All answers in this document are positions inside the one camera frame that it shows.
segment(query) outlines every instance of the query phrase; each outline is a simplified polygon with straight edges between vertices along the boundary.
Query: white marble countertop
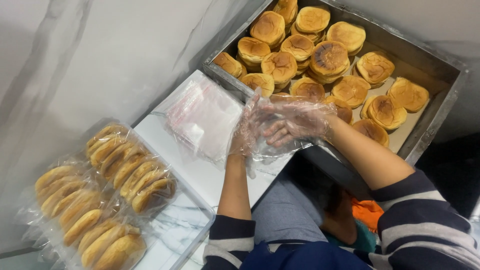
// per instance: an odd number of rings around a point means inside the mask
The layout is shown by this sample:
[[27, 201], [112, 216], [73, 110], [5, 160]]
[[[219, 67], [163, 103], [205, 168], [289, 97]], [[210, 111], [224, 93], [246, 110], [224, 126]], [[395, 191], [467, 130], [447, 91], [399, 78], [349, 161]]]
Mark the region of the white marble countertop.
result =
[[[161, 123], [159, 116], [149, 114], [135, 127], [135, 131], [168, 163], [170, 163], [172, 167], [175, 168], [177, 173], [179, 173], [188, 182], [188, 184], [190, 184], [192, 188], [216, 211], [218, 202], [220, 200], [220, 193], [222, 191], [223, 178], [225, 174], [224, 170], [219, 170], [212, 163], [204, 160], [195, 160], [192, 162], [185, 162], [182, 160], [182, 155], [180, 154], [177, 142], [175, 141], [174, 137], [172, 137], [163, 129], [163, 124]], [[280, 173], [290, 158], [291, 155], [280, 158], [268, 165], [257, 166], [255, 170], [256, 178], [248, 178], [247, 180], [251, 207], [258, 201], [265, 190], [267, 190], [277, 174]], [[189, 226], [189, 229], [191, 226], [194, 226], [194, 224], [190, 222], [186, 222], [185, 224], [186, 226]], [[174, 224], [172, 227], [175, 227], [176, 229], [172, 230], [171, 233], [182, 233], [182, 225]], [[191, 241], [191, 236], [190, 238], [186, 237], [185, 239], [186, 241]], [[206, 239], [199, 244], [195, 252], [193, 252], [181, 269], [193, 270], [200, 269], [202, 267], [202, 254], [205, 244]], [[162, 243], [159, 245], [162, 246], [161, 248], [158, 247], [159, 256], [160, 254], [163, 254], [163, 256], [172, 256], [172, 258], [178, 258], [178, 253], [176, 253], [175, 248], [172, 247], [168, 241], [164, 241], [164, 239], [162, 239]]]

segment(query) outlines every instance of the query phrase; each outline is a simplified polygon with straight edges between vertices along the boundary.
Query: metal tray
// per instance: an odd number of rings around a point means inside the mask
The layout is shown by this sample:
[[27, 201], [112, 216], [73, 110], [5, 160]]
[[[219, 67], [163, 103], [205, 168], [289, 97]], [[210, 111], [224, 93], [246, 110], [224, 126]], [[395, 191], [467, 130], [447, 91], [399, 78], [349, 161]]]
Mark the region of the metal tray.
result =
[[[237, 42], [249, 35], [249, 26], [262, 12], [272, 10], [276, 0], [267, 0], [230, 38], [203, 63], [205, 73], [217, 80], [225, 89], [232, 91], [241, 100], [253, 94], [253, 91], [231, 76], [212, 60], [222, 51], [230, 55], [237, 54]], [[393, 76], [410, 78], [421, 84], [431, 93], [431, 99], [424, 111], [416, 117], [415, 122], [405, 134], [394, 152], [414, 165], [435, 137], [455, 103], [458, 91], [463, 87], [468, 69], [457, 59], [434, 49], [415, 38], [406, 36], [398, 30], [374, 20], [334, 0], [298, 0], [299, 9], [305, 6], [326, 4], [331, 12], [330, 25], [346, 21], [361, 25], [367, 33], [366, 44], [378, 47], [404, 66], [411, 68], [397, 69]], [[345, 186], [357, 198], [367, 199], [368, 188], [351, 164], [332, 146], [310, 147], [301, 154], [317, 165], [331, 178]]]

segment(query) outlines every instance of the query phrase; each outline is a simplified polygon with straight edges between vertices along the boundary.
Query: aluminum tray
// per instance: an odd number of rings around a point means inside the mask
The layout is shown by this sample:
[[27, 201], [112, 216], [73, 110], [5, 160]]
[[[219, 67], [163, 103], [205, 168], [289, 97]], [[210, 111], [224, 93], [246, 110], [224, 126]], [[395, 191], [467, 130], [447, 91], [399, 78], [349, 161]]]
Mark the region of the aluminum tray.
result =
[[[248, 36], [249, 26], [252, 21], [263, 11], [272, 10], [276, 0], [265, 1], [259, 9], [218, 49], [214, 51], [203, 63], [205, 73], [217, 80], [225, 89], [232, 91], [240, 99], [245, 100], [253, 91], [231, 76], [212, 60], [222, 51], [230, 55], [237, 54], [237, 42], [240, 38]], [[298, 0], [299, 9], [305, 6], [327, 4], [330, 8], [330, 24], [346, 21], [361, 25], [367, 33], [366, 43], [386, 51], [391, 57], [414, 67], [420, 73], [429, 77], [417, 76], [418, 72], [403, 69], [394, 76], [412, 78], [426, 87], [431, 93], [431, 99], [423, 113], [419, 115], [411, 132], [406, 134], [401, 142], [397, 154], [414, 165], [431, 143], [447, 114], [455, 103], [458, 91], [463, 87], [468, 69], [465, 64], [457, 59], [434, 49], [415, 38], [400, 33], [398, 30], [374, 20], [361, 12], [354, 10], [334, 0]], [[357, 198], [367, 199], [368, 188], [351, 164], [333, 147], [310, 147], [301, 151], [307, 159], [312, 161], [326, 174], [345, 186]]]

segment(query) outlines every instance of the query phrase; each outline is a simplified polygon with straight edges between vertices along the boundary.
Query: person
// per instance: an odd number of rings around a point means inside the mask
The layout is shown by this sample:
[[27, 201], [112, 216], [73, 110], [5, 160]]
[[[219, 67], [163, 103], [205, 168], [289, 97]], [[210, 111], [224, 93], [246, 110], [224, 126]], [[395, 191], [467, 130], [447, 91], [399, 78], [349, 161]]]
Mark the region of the person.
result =
[[[311, 103], [260, 106], [258, 100], [254, 96], [247, 103], [232, 138], [203, 269], [480, 269], [470, 223], [450, 207], [422, 171], [336, 116], [306, 109]], [[260, 134], [258, 117], [263, 113], [285, 117]], [[315, 220], [308, 203], [295, 196], [299, 189], [280, 176], [252, 220], [245, 164], [259, 135], [275, 147], [305, 137], [323, 138], [336, 147], [385, 211], [378, 221], [381, 248], [367, 253], [327, 242], [318, 228], [321, 218]]]

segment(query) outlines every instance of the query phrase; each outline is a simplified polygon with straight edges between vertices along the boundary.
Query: striped sweater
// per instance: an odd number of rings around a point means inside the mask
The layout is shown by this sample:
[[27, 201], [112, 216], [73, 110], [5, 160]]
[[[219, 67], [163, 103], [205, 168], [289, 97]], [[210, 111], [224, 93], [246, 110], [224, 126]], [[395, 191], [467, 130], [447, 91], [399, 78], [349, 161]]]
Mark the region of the striped sweater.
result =
[[204, 269], [480, 269], [470, 223], [422, 171], [371, 195], [385, 211], [378, 221], [381, 246], [376, 253], [294, 239], [254, 245], [255, 221], [217, 215]]

